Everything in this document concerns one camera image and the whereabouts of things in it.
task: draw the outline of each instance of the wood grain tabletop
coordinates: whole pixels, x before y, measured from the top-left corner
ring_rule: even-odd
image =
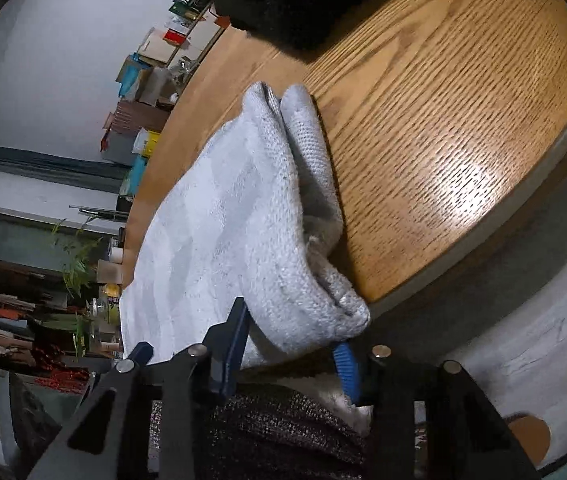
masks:
[[[368,301],[454,253],[486,218],[505,221],[514,211],[502,205],[525,200],[543,181],[531,175],[567,150],[563,0],[371,0],[343,23],[314,60],[234,29],[217,41],[132,206],[126,284],[160,202],[258,80],[279,94],[303,82],[316,99],[346,227],[333,261]]]

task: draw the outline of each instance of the orange item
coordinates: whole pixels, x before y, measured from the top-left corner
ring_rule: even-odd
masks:
[[[18,310],[12,310],[11,308],[0,308],[0,317],[16,321],[17,319],[25,317],[25,314]]]

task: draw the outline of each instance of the yellow container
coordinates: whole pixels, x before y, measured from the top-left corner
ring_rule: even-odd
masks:
[[[152,155],[152,152],[154,151],[154,147],[156,146],[156,143],[158,142],[160,135],[161,134],[159,132],[153,132],[152,130],[148,130],[148,142],[146,142],[146,145],[144,146],[141,155],[145,157],[150,157]]]

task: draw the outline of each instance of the white fabric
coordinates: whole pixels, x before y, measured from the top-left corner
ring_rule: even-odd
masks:
[[[121,297],[126,351],[148,341],[154,362],[168,360],[237,296],[256,324],[244,366],[358,335],[368,308],[326,258],[342,228],[310,95],[292,86],[279,103],[255,83],[154,215]]]

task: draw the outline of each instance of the green plant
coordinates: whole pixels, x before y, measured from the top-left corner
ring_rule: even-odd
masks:
[[[96,217],[88,218],[83,225],[74,233],[74,237],[67,243],[61,245],[61,249],[67,253],[71,261],[69,264],[63,265],[63,283],[71,296],[79,298],[81,296],[81,289],[87,286],[92,277],[90,269],[90,252],[96,248],[103,238],[84,240],[81,235],[85,233],[85,227]],[[65,222],[64,218],[52,227],[52,246],[57,247],[61,243],[59,235],[59,228]]]

